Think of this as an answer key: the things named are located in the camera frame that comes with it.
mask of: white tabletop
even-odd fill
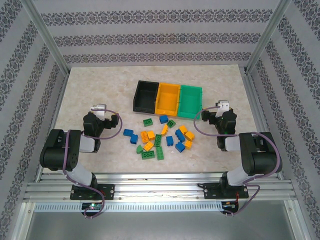
[[[76,67],[72,68],[56,129],[83,130],[83,117],[96,104],[106,104],[107,109],[118,112],[123,119],[123,129],[132,129],[138,134],[138,144],[121,133],[110,140],[102,140],[98,153],[80,153],[79,161],[94,173],[178,173],[178,172],[224,172],[241,164],[240,152],[222,152],[217,139],[196,132],[191,119],[169,117],[176,126],[169,128],[166,136],[178,142],[175,130],[185,125],[195,134],[191,150],[179,153],[175,146],[167,146],[165,137],[161,146],[164,160],[142,160],[136,154],[141,140],[141,131],[160,134],[163,124],[159,116],[133,112],[133,99],[138,80],[163,82],[202,87],[202,105],[214,106],[218,100],[229,100],[237,114],[236,133],[256,131],[241,74],[237,65],[194,66],[121,66],[121,67]],[[143,120],[152,118],[153,125],[144,127]],[[214,125],[199,121],[198,127],[207,133],[217,133]],[[101,137],[113,135],[117,128],[105,129]]]

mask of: wall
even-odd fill
[[[0,0],[0,240],[35,179],[64,75],[19,0]]]
[[[319,3],[290,3],[251,73],[312,239],[320,239]]]
[[[279,0],[34,2],[72,67],[244,67]]]

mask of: plastic tray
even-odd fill
[[[180,85],[159,83],[155,101],[155,113],[177,116],[179,107]]]
[[[159,83],[138,81],[133,99],[133,111],[154,114]]]
[[[202,87],[181,85],[178,117],[194,119],[201,109]]]

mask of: yellow bin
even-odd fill
[[[155,100],[155,114],[177,116],[180,85],[159,83]]]

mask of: black bin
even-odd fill
[[[133,111],[154,114],[158,88],[158,82],[138,81],[133,99]]]

